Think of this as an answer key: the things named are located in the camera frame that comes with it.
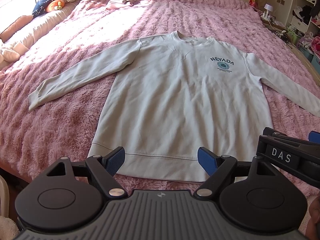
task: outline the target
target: human hand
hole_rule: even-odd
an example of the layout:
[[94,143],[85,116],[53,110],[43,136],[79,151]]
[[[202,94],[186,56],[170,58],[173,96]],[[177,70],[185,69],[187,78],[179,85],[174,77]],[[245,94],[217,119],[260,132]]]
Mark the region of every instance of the human hand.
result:
[[310,240],[319,240],[316,225],[320,222],[320,197],[316,197],[309,207],[311,216],[307,229],[306,237]]

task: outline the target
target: navy blue pillow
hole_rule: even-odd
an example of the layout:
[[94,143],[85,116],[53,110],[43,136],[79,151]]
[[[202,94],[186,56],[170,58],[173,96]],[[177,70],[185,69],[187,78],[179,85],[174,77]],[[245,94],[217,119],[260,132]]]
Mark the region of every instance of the navy blue pillow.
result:
[[33,18],[36,18],[37,16],[44,14],[45,9],[48,6],[49,3],[51,3],[54,0],[39,0],[36,3],[35,8],[32,11]]

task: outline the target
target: crew neck collar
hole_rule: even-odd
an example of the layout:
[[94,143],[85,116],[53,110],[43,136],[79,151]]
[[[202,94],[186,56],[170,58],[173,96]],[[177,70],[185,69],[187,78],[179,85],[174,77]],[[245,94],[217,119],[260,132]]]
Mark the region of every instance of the crew neck collar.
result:
[[[172,32],[172,34],[176,40],[183,42],[185,44],[188,44],[190,46],[205,46],[205,45],[211,44],[214,41],[214,38],[212,38],[211,36],[208,38],[197,38],[194,36],[183,35],[179,31],[174,31],[174,32]],[[190,42],[188,42],[191,40],[198,40],[199,43],[198,44],[191,44]]]

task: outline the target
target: sweatshirt sleeve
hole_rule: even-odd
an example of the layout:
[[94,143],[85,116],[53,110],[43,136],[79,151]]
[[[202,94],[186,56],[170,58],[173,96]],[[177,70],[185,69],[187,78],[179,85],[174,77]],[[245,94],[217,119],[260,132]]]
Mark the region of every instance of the sweatshirt sleeve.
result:
[[250,73],[259,77],[263,84],[286,96],[311,114],[320,117],[320,100],[315,95],[253,53],[247,53],[245,61]]
[[124,41],[75,64],[61,74],[48,78],[29,96],[29,111],[62,97],[79,87],[94,82],[131,64],[141,43],[139,39]]

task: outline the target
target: red snack bag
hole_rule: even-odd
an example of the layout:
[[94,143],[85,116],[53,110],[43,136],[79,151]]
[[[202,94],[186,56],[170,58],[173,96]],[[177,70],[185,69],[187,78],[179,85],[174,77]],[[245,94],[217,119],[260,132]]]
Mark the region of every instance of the red snack bag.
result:
[[251,7],[253,7],[254,9],[258,9],[258,0],[250,0],[249,4]]

